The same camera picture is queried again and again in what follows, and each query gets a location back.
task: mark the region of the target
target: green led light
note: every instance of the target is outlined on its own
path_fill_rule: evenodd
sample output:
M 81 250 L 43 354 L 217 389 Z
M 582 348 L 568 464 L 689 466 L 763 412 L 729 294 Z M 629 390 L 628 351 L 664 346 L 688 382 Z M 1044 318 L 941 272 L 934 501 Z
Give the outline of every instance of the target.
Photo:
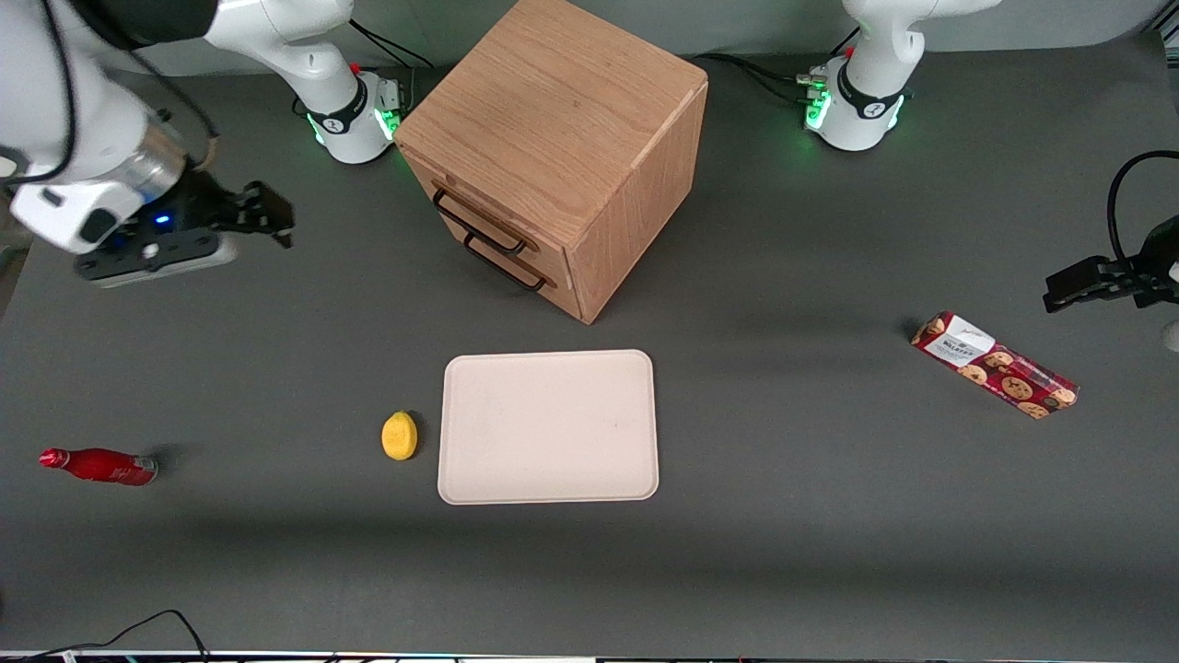
M 806 126 L 818 131 L 826 118 L 826 111 L 831 107 L 831 93 L 823 92 L 823 96 L 811 101 L 811 110 L 806 112 Z
M 903 105 L 904 105 L 904 94 L 901 94 L 901 98 L 896 100 L 896 110 L 893 111 L 893 119 L 888 120 L 889 129 L 896 126 L 896 118 L 901 117 L 901 106 Z
M 311 113 L 307 114 L 307 122 L 311 124 L 311 130 L 315 131 L 315 142 L 323 145 L 323 136 L 320 134 L 320 127 L 316 126 L 315 120 L 311 119 Z
M 401 126 L 401 116 L 394 111 L 373 109 L 373 117 L 375 117 L 377 124 L 381 125 L 381 131 L 384 132 L 384 139 L 393 140 L 393 132 L 397 131 L 397 127 Z

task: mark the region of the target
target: wooden drawer box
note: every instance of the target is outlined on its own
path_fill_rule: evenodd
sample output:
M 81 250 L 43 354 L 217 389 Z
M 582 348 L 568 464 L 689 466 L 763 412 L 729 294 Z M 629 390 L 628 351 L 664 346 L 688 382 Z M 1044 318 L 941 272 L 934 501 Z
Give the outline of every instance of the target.
M 692 188 L 706 91 L 564 0 L 520 0 L 395 138 L 472 257 L 590 323 Z

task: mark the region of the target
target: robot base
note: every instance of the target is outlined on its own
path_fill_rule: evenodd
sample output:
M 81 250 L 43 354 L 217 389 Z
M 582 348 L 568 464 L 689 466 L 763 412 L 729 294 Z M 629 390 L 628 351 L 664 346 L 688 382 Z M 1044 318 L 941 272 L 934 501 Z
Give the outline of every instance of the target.
M 848 61 L 839 57 L 825 65 L 812 67 L 811 76 L 828 77 L 835 80 L 839 68 Z M 808 107 L 803 126 L 818 133 L 832 147 L 848 152 L 862 152 L 875 147 L 884 134 L 896 126 L 897 113 L 904 104 L 902 96 L 891 109 L 881 106 L 881 112 L 872 119 L 859 117 L 856 107 L 843 98 L 838 90 L 825 90 L 822 96 Z
M 371 72 L 361 72 L 357 78 L 367 88 L 365 106 L 343 133 L 332 133 L 308 116 L 315 139 L 332 158 L 345 164 L 363 164 L 383 155 L 393 145 L 393 133 L 402 116 L 396 80 L 386 80 Z

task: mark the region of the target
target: bottle cap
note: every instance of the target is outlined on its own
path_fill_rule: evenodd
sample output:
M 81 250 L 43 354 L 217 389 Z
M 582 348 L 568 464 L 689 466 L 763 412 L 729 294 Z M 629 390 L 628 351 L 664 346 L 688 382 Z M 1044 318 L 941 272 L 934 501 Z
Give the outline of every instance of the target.
M 48 448 L 41 452 L 38 460 L 46 467 L 61 467 L 70 461 L 70 452 Z

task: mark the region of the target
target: cookie image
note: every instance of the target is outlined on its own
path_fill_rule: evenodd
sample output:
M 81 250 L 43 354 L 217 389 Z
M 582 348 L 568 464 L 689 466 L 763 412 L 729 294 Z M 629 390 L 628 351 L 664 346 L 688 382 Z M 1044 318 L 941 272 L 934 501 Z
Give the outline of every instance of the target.
M 1068 407 L 1076 402 L 1076 394 L 1071 389 L 1056 389 L 1050 394 L 1050 396 L 1060 401 L 1060 407 Z
M 935 317 L 917 332 L 917 335 L 913 337 L 913 344 L 916 346 L 922 339 L 937 336 L 943 332 L 946 332 L 946 323 L 942 322 L 942 319 Z
M 1012 357 L 1012 355 L 1003 352 L 999 352 L 999 353 L 990 353 L 989 355 L 983 357 L 982 361 L 987 362 L 987 366 L 992 368 L 999 368 L 1000 366 L 1010 366 L 1010 363 L 1015 360 Z
M 1023 414 L 1027 414 L 1032 419 L 1043 419 L 1045 416 L 1048 416 L 1048 411 L 1041 406 L 1035 405 L 1034 402 L 1021 402 L 1016 407 L 1019 407 L 1020 411 L 1023 412 Z
M 1013 399 L 1026 401 L 1032 398 L 1032 387 L 1019 378 L 1012 378 L 1008 375 L 1007 378 L 1003 378 L 1001 386 L 1003 387 L 1003 392 Z
M 968 363 L 962 368 L 959 368 L 959 374 L 966 378 L 967 380 L 974 382 L 975 385 L 987 383 L 987 372 L 977 366 Z

